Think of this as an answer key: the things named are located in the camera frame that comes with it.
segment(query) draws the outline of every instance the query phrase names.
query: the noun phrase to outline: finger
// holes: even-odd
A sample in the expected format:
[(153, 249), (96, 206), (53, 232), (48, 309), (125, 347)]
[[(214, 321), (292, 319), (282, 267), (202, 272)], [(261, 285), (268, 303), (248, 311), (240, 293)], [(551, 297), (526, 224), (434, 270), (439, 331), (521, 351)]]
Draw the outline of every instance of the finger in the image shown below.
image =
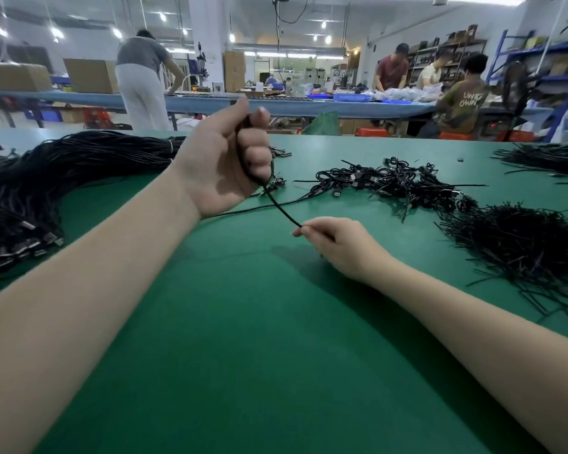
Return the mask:
[(318, 230), (310, 227), (303, 226), (301, 229), (301, 234), (326, 258), (331, 254), (334, 246), (336, 245), (330, 237), (325, 236)]
[(271, 164), (273, 156), (271, 155), (271, 150), (265, 148), (265, 146), (251, 146), (244, 151), (244, 158), (250, 164), (265, 166)]
[(263, 180), (263, 184), (266, 184), (271, 178), (271, 163), (263, 166), (250, 166), (248, 171), (260, 180)]
[(238, 142), (242, 146), (269, 146), (269, 137), (263, 129), (242, 129), (238, 133)]
[(259, 129), (268, 129), (269, 121), (270, 121), (269, 111), (267, 111), (267, 109), (265, 109), (263, 106), (257, 108), (250, 115), (250, 123), (252, 124), (252, 127), (256, 127)]
[(303, 223), (303, 227), (310, 226), (311, 228), (316, 229), (322, 234), (336, 237), (340, 232), (341, 227), (349, 221), (349, 218), (318, 217), (305, 221)]
[(248, 99), (239, 98), (235, 105), (223, 108), (204, 121), (204, 127), (227, 136), (244, 121), (248, 114)]

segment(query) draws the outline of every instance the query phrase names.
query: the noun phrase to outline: blue shelving rack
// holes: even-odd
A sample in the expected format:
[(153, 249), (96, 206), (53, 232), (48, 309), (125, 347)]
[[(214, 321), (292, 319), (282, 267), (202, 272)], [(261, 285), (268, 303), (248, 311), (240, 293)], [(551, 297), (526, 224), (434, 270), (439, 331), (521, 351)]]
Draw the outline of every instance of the blue shelving rack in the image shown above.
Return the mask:
[[(502, 79), (501, 76), (493, 76), (493, 75), (497, 71), (499, 71), (501, 68), (503, 68), (505, 65), (507, 65), (510, 61), (517, 60), (518, 58), (525, 58), (525, 57), (528, 57), (530, 55), (542, 54), (545, 50), (544, 46), (538, 46), (536, 48), (531, 48), (531, 49), (511, 49), (509, 51), (502, 51), (505, 40), (510, 39), (510, 38), (513, 38), (513, 39), (521, 38), (521, 39), (527, 40), (527, 39), (533, 37), (534, 34), (535, 34), (535, 31), (532, 30), (527, 36), (508, 36), (507, 35), (508, 32), (509, 32), (508, 30), (505, 30), (505, 31), (503, 31), (503, 34), (501, 35), (499, 45), (497, 46), (497, 53), (494, 57), (494, 60), (492, 61), (492, 65), (490, 66), (490, 70), (488, 71), (488, 76), (486, 77), (486, 82), (489, 83), (489, 84), (493, 83), (493, 82), (500, 81)], [(553, 53), (556, 53), (556, 52), (568, 52), (568, 42), (553, 45), (553, 46), (550, 46), (549, 49), (547, 49), (547, 54), (553, 54)], [(501, 57), (505, 57), (506, 60), (502, 65), (500, 65), (499, 67), (496, 67), (497, 62)], [(543, 81), (543, 82), (568, 82), (568, 75), (543, 76), (541, 78), (541, 81)], [(547, 133), (547, 136), (545, 137), (544, 142), (549, 143), (551, 141), (551, 139), (553, 138), (553, 135), (555, 134), (555, 131), (557, 130), (557, 128), (561, 124), (561, 120), (564, 117), (564, 114), (567, 111), (568, 111), (568, 95), (567, 95), (564, 103), (561, 106), (559, 106), (555, 110), (555, 112), (553, 112), (553, 124), (551, 125), (551, 129)]]

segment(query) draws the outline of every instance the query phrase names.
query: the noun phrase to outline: table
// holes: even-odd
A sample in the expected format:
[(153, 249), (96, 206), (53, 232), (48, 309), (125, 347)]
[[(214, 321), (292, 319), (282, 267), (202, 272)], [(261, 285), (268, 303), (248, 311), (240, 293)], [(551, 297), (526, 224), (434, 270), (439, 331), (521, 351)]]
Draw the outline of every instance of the table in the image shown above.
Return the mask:
[[(25, 149), (64, 133), (0, 129), (0, 143)], [(500, 144), (270, 137), (293, 153), (275, 160), (288, 180), (274, 194), (279, 201), (308, 189), (292, 180), (312, 179), (340, 159), (378, 166), (397, 156), (434, 163), (444, 182), (490, 185), (463, 188), (482, 205), (568, 209), (568, 185), (546, 173), (504, 175), (510, 168), (490, 158)], [(150, 180), (70, 194), (61, 206), (67, 241)], [(401, 224), (393, 201), (368, 196), (345, 190), (340, 198), (325, 194), (286, 209), (297, 220), (360, 220), (405, 263), (538, 319), (508, 282), (465, 287), (483, 267), (444, 237), (434, 212), (413, 210)], [(241, 207), (268, 201), (251, 198)], [(343, 278), (302, 238), (291, 237), (292, 228), (275, 209), (201, 223), (36, 453), (545, 452), (416, 320)], [(545, 326), (568, 336), (562, 315)]]
[[(239, 96), (240, 94), (223, 94)], [(53, 102), (75, 103), (78, 105), (102, 106), (106, 109), (123, 109), (124, 103), (120, 94), (87, 94), (82, 92), (65, 92), (62, 90), (47, 90), (45, 92), (17, 92), (0, 90), (0, 97), (14, 97), (22, 102), (48, 100)], [(166, 97), (167, 112), (169, 113), (201, 113), (212, 114), (229, 106), (229, 98), (222, 97)], [(261, 99), (250, 100), (251, 109), (264, 106), (272, 116), (291, 117), (316, 117), (325, 111), (337, 111), (340, 118), (355, 119), (403, 119), (420, 114), (430, 113), (435, 110), (435, 105), (426, 103), (413, 103), (411, 105), (394, 105), (390, 103), (354, 103), (334, 102), (325, 100), (279, 100)], [(486, 107), (481, 113), (508, 113), (503, 108)], [(522, 113), (523, 117), (537, 118), (544, 121), (553, 110), (551, 108), (527, 108)]]

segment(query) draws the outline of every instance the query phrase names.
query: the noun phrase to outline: white shirt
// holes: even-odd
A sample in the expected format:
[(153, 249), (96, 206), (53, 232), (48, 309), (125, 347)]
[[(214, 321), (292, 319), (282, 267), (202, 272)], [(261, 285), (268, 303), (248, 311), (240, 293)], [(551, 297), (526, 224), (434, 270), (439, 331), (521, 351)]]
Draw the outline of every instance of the white shirt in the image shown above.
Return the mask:
[(428, 66), (423, 68), (423, 71), (418, 76), (417, 89), (423, 89), (423, 79), (429, 78), (429, 84), (433, 86), (440, 82), (441, 68), (435, 70), (434, 64), (430, 63)]

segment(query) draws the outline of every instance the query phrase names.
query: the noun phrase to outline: hand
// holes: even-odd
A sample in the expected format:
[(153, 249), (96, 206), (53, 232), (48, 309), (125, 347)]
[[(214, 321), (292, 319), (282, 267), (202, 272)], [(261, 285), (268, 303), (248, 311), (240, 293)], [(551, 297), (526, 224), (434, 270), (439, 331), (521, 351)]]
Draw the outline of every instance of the hand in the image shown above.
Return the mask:
[(371, 284), (371, 274), (395, 261), (359, 221), (349, 218), (314, 218), (293, 236), (305, 236), (339, 272), (366, 284)]
[[(168, 170), (174, 172), (202, 218), (212, 217), (238, 205), (258, 185), (242, 171), (236, 152), (236, 127), (248, 113), (248, 100), (209, 116), (183, 142)], [(271, 151), (265, 129), (269, 113), (260, 108), (250, 116), (252, 128), (242, 129), (237, 141), (244, 150), (252, 175), (265, 183), (271, 176)]]

